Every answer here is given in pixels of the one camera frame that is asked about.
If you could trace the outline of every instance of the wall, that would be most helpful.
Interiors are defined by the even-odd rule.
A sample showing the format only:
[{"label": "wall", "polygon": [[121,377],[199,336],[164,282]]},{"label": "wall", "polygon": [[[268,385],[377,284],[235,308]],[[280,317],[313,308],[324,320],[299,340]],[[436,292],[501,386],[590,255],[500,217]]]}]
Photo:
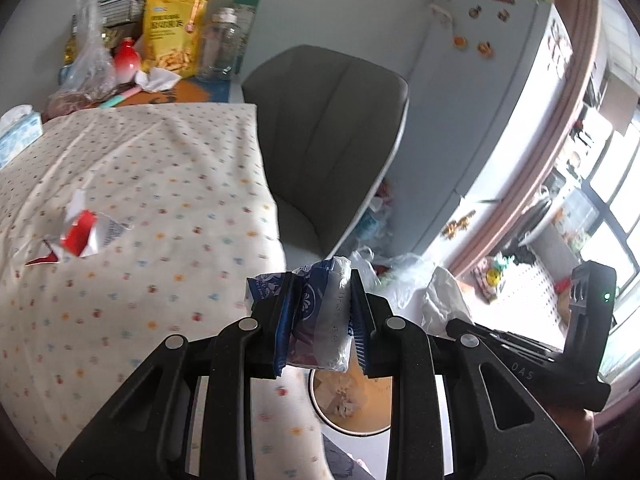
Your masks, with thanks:
[{"label": "wall", "polygon": [[[242,72],[287,47],[309,43],[406,75],[424,38],[430,1],[261,0]],[[74,5],[75,0],[20,2],[0,35],[0,113],[23,103],[41,107],[57,88]]]},{"label": "wall", "polygon": [[596,95],[600,92],[602,80],[604,79],[607,69],[607,59],[609,59],[609,47],[607,45],[607,37],[602,32],[598,38],[598,48],[596,50],[596,59],[593,62],[593,71],[591,72],[591,81]]},{"label": "wall", "polygon": [[638,93],[612,75],[600,105],[600,114],[613,125],[614,130],[624,135],[637,106]]}]

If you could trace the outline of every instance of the paper trash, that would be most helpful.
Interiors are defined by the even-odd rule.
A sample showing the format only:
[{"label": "paper trash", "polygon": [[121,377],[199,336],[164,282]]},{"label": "paper trash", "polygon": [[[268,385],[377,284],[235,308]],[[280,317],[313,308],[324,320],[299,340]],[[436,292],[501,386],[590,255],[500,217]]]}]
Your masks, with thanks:
[{"label": "paper trash", "polygon": [[138,70],[134,76],[136,85],[145,92],[163,92],[170,90],[182,79],[179,74],[165,70],[164,68],[151,67],[149,75]]},{"label": "paper trash", "polygon": [[65,207],[62,232],[58,236],[40,240],[36,258],[28,261],[25,266],[56,264],[65,251],[78,258],[97,254],[128,229],[126,224],[116,222],[104,213],[86,209],[85,194],[84,189],[76,190],[71,202]]},{"label": "paper trash", "polygon": [[452,319],[461,319],[473,324],[471,311],[466,306],[462,292],[453,275],[442,267],[436,267],[427,288],[422,293],[422,329],[429,335],[450,339],[447,336],[447,323]]}]

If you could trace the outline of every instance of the bed sheet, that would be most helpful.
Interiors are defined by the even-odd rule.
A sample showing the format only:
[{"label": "bed sheet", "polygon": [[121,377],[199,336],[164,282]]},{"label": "bed sheet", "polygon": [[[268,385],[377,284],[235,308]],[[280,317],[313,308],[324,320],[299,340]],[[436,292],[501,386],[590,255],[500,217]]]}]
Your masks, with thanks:
[{"label": "bed sheet", "polygon": [[[132,229],[99,254],[25,267],[77,189]],[[52,120],[0,173],[0,401],[54,470],[167,335],[216,334],[246,315],[248,276],[283,269],[253,105]],[[329,476],[302,372],[287,367],[252,389],[257,478]]]}]

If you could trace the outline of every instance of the blue wrapper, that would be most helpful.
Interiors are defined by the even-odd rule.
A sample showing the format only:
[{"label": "blue wrapper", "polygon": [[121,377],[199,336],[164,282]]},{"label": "blue wrapper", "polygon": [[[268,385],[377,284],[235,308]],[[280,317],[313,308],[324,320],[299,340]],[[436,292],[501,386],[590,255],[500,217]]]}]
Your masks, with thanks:
[{"label": "blue wrapper", "polygon": [[[303,279],[296,306],[287,364],[347,371],[350,352],[351,263],[334,257],[293,271]],[[245,304],[277,296],[284,273],[248,278]]]}]

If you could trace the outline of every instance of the white refrigerator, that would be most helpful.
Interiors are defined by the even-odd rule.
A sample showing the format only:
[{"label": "white refrigerator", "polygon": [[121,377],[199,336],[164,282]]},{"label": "white refrigerator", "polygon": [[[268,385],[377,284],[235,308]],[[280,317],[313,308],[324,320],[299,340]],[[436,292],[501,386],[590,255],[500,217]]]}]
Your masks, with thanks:
[{"label": "white refrigerator", "polygon": [[[394,196],[390,255],[421,254],[435,242],[448,264],[495,208],[478,201],[500,200],[526,163],[572,51],[550,3],[435,0],[432,9],[386,176]],[[469,231],[443,240],[444,225],[471,209]]]}]

